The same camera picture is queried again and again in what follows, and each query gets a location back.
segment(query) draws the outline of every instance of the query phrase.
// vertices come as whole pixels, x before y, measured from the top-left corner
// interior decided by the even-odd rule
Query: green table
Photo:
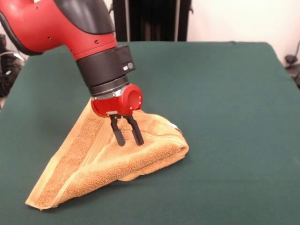
[[[186,158],[52,210],[24,202],[87,104],[65,47],[30,57],[0,113],[0,223],[299,225],[300,93],[265,43],[130,43],[144,111]]]

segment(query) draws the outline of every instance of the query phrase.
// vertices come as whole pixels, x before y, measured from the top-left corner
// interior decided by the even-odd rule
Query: red robot arm
[[[135,70],[130,49],[118,46],[103,0],[0,0],[0,20],[14,45],[26,55],[41,55],[65,45],[89,88],[93,111],[110,117],[119,145],[125,141],[116,125],[124,117],[138,145],[143,138],[132,114],[143,104],[142,91],[130,84]]]

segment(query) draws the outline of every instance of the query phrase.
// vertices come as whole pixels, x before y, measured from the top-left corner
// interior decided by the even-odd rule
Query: black curtain
[[[174,41],[176,0],[128,0],[130,41]],[[178,41],[186,41],[191,0],[180,1]],[[113,1],[118,41],[128,41],[125,0]]]

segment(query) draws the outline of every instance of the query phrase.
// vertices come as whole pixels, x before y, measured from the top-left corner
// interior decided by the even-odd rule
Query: white wall
[[[193,0],[193,9],[188,41],[264,41],[282,63],[296,51],[300,0]]]

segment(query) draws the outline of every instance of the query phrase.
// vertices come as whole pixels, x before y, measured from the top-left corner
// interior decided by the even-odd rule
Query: towel
[[[132,128],[118,120],[126,144],[119,146],[110,118],[97,116],[90,100],[66,139],[52,156],[25,204],[39,210],[56,208],[114,181],[129,182],[176,163],[188,153],[182,132],[169,120],[134,111],[144,138],[137,146]]]

